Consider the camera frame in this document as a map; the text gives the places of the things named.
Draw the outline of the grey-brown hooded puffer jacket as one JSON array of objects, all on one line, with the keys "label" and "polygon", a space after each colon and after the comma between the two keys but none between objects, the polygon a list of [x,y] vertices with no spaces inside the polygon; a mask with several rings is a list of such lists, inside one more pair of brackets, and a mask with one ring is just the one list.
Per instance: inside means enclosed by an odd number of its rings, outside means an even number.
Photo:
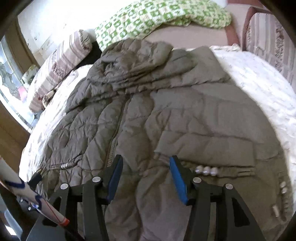
[{"label": "grey-brown hooded puffer jacket", "polygon": [[232,183],[266,240],[293,215],[285,156],[267,116],[231,83],[208,47],[192,51],[127,39],[110,45],[72,91],[41,160],[37,191],[81,185],[124,160],[104,210],[111,240],[182,240],[190,208],[176,192],[169,158],[205,167],[209,184]]}]

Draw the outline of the green white patterned blanket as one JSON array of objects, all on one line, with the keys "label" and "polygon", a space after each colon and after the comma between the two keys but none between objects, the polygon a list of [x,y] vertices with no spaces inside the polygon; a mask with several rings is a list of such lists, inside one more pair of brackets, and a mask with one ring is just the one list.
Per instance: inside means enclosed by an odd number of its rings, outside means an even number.
[{"label": "green white patterned blanket", "polygon": [[196,23],[222,29],[231,21],[231,14],[214,1],[136,1],[100,23],[94,32],[103,51],[127,38],[144,39],[163,24],[187,27]]}]

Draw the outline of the small patterned box by door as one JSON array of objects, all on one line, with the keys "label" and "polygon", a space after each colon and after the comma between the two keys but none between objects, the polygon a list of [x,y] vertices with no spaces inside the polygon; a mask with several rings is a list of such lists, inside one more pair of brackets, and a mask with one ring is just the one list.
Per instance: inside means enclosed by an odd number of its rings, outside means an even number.
[{"label": "small patterned box by door", "polygon": [[32,64],[29,69],[23,74],[21,78],[21,83],[30,85],[38,71],[39,67],[35,64]]}]

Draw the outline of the striped floral cushion right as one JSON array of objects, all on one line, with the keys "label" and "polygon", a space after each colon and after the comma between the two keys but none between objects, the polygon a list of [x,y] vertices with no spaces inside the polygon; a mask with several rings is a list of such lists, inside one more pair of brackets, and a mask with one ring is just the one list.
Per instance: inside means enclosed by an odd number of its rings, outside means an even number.
[{"label": "striped floral cushion right", "polygon": [[246,49],[273,66],[295,89],[295,46],[274,15],[255,13],[251,17]]}]

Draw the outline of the pink red sofa bed frame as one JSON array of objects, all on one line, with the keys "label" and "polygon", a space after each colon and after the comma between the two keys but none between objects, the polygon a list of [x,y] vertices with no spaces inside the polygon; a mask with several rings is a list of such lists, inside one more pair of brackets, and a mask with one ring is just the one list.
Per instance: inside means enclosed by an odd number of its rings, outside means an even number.
[{"label": "pink red sofa bed frame", "polygon": [[228,27],[212,29],[195,23],[187,27],[161,25],[145,39],[150,42],[167,42],[175,48],[238,44],[245,50],[246,32],[252,16],[255,13],[271,13],[260,1],[227,1],[225,9],[232,18]]}]

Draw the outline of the striped floral pillow left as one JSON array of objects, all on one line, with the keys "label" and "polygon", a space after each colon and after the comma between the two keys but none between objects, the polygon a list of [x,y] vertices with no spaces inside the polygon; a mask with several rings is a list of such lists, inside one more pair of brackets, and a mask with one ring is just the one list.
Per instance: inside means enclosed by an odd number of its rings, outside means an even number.
[{"label": "striped floral pillow left", "polygon": [[26,101],[30,111],[42,111],[45,95],[63,81],[91,50],[91,40],[84,30],[65,38],[46,59],[30,84]]}]

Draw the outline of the wooden door with stained glass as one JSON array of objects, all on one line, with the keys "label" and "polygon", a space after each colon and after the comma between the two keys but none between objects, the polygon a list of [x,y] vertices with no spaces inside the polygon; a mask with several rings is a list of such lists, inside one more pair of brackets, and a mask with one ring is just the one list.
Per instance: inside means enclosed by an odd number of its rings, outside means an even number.
[{"label": "wooden door with stained glass", "polygon": [[39,66],[15,19],[1,37],[1,156],[16,172],[38,120],[26,104],[29,84],[22,80],[32,65]]}]

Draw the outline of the white floral bed sheet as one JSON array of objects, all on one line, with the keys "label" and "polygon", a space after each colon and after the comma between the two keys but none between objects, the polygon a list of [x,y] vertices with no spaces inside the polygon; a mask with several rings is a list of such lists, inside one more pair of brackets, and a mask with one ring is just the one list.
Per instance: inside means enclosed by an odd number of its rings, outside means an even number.
[{"label": "white floral bed sheet", "polygon": [[[230,75],[230,82],[248,94],[272,123],[287,159],[290,179],[295,182],[295,92],[291,85],[273,66],[253,53],[240,51],[238,46],[210,49]],[[90,68],[88,64],[73,70],[41,113],[22,152],[19,166],[22,180],[29,181],[38,170],[45,144],[65,115],[70,93]]]}]

